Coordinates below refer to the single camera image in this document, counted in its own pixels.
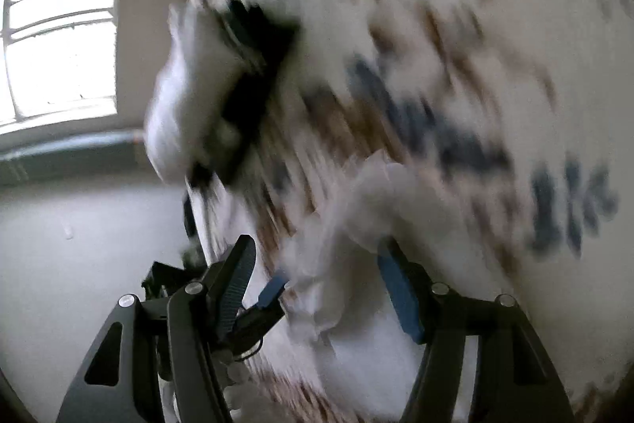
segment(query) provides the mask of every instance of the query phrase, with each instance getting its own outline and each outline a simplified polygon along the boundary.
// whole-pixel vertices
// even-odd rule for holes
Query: window mullion
[[[55,26],[55,28],[42,29],[41,31],[37,31],[36,33],[30,33],[27,36],[21,36],[19,38],[11,37],[11,43],[16,44],[17,42],[21,42],[23,40],[26,40],[27,38],[33,38],[34,36],[43,36],[45,34],[49,34],[54,31],[59,31],[60,29],[77,28],[78,26],[88,26],[91,24],[99,24],[103,22],[112,22],[112,21],[113,21],[112,17],[107,17],[107,18],[104,17],[101,19],[91,19],[89,21],[73,22],[70,24]]]
[[[11,0],[4,0],[4,6],[2,6],[2,53],[4,54],[4,68],[6,69],[6,80],[9,86],[9,94],[11,96],[11,102],[13,103],[13,111],[15,112],[15,120],[20,122],[24,119],[24,116],[21,114],[18,109],[18,105],[15,102],[15,97],[13,95],[13,89],[11,88],[11,77],[9,76],[9,61],[6,56],[6,49],[9,47],[11,43],[11,32],[10,32],[10,20],[9,20],[9,9],[11,7]]]
[[[42,19],[42,20],[39,20],[39,21],[31,22],[30,24],[27,24],[25,26],[21,26],[20,28],[11,29],[9,31],[10,35],[9,35],[9,38],[8,38],[8,43],[9,44],[13,43],[11,35],[13,35],[14,33],[19,33],[20,31],[24,31],[25,29],[35,28],[36,26],[39,26],[40,24],[45,24],[45,23],[49,23],[49,22],[54,22],[54,21],[58,21],[58,20],[67,19],[68,17],[74,17],[75,15],[84,15],[84,14],[87,14],[87,13],[107,12],[108,10],[111,10],[111,9],[112,9],[112,7],[110,7],[110,6],[100,7],[100,8],[91,8],[89,10],[81,10],[81,11],[78,11],[78,12],[63,13],[62,15],[55,15],[55,17],[49,17],[47,19]]]

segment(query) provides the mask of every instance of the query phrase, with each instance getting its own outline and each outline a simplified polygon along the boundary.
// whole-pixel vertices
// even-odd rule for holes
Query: cable
[[[256,348],[255,351],[249,353],[246,356],[242,356],[239,358],[234,357],[233,360],[235,360],[236,362],[245,362],[246,359],[250,359],[251,357],[256,355],[262,349],[263,344],[264,344],[264,337],[260,337],[260,342],[258,343],[258,347]]]

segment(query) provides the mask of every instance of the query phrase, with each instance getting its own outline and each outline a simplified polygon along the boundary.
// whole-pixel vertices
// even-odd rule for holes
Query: window
[[[0,133],[116,113],[115,0],[0,3]]]

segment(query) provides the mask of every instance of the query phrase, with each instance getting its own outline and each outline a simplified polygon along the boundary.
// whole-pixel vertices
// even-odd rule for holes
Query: screw
[[[185,287],[185,292],[188,294],[191,294],[192,296],[197,295],[198,293],[200,293],[202,291],[202,284],[194,281],[192,283],[189,283],[186,287]]]
[[[123,295],[121,298],[119,298],[120,307],[126,308],[132,305],[134,305],[134,295],[126,294],[126,295]]]
[[[510,294],[500,294],[496,301],[503,307],[514,307],[517,303]]]
[[[445,296],[449,293],[449,287],[444,283],[436,282],[432,285],[432,292],[437,296]]]

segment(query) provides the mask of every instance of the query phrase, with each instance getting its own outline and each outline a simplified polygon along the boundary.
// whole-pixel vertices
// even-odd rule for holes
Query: radiator
[[[141,130],[92,133],[3,153],[0,186],[137,169],[151,169]]]

